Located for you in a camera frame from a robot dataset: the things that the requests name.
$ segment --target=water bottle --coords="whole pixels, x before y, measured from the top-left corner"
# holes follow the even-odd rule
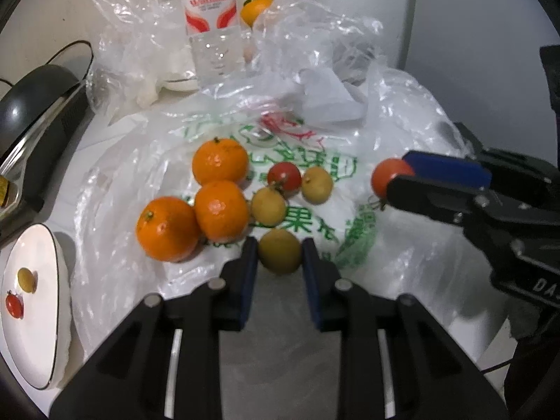
[[[236,0],[183,0],[199,85],[240,69],[243,46]]]

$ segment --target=plate rim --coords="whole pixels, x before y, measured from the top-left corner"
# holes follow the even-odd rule
[[[52,365],[50,368],[50,376],[49,376],[49,380],[47,381],[47,383],[43,386],[43,387],[37,387],[35,385],[33,385],[32,383],[30,383],[26,377],[21,373],[20,368],[18,367],[18,364],[16,363],[16,361],[13,359],[12,357],[12,353],[9,350],[9,345],[8,345],[8,340],[6,339],[6,334],[4,332],[4,327],[2,327],[2,333],[4,334],[4,340],[6,341],[6,347],[8,348],[8,352],[10,353],[10,357],[12,358],[13,364],[16,366],[17,370],[19,371],[21,377],[23,377],[23,379],[31,386],[33,387],[35,390],[39,390],[39,391],[44,391],[47,390],[47,388],[51,385],[53,377],[54,377],[54,370],[55,370],[55,365],[57,363],[57,352],[58,352],[58,321],[60,318],[60,312],[61,312],[61,277],[60,277],[60,265],[58,263],[58,251],[57,251],[57,241],[55,240],[55,236],[52,233],[52,231],[44,224],[44,223],[36,223],[36,224],[32,224],[29,227],[27,227],[22,233],[21,235],[16,239],[16,242],[14,243],[14,245],[12,246],[12,249],[10,249],[9,251],[9,255],[8,255],[8,259],[6,260],[6,267],[4,268],[4,276],[6,274],[6,268],[8,266],[8,262],[10,257],[12,257],[12,252],[13,250],[16,248],[17,243],[19,242],[19,240],[21,239],[21,237],[24,236],[24,234],[32,227],[35,226],[40,226],[40,227],[44,227],[45,229],[47,229],[47,232],[49,232],[50,235],[50,239],[52,240],[52,245],[54,247],[54,256],[57,262],[57,317],[56,317],[56,330],[55,330],[55,337],[54,337],[54,352],[52,354]]]

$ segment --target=bottle label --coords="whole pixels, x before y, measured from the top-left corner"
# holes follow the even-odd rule
[[[190,35],[239,24],[235,0],[183,0]]]

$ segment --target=oval plate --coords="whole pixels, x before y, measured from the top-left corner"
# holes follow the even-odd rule
[[[18,271],[35,275],[35,293],[18,284]],[[23,302],[23,318],[6,309],[8,291]],[[71,340],[68,272],[57,239],[43,224],[28,227],[8,258],[2,281],[0,317],[13,362],[23,378],[37,390],[57,385],[64,376]]]

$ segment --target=red tomato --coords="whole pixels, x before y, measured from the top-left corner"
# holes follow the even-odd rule
[[[381,161],[371,176],[371,188],[380,199],[387,198],[387,185],[397,175],[414,175],[411,166],[399,158]]]
[[[268,171],[267,181],[269,185],[275,183],[285,193],[292,193],[301,186],[300,170],[290,162],[279,162]]]
[[[6,297],[6,309],[14,319],[21,319],[23,317],[23,305],[11,292],[8,292],[8,296]]]

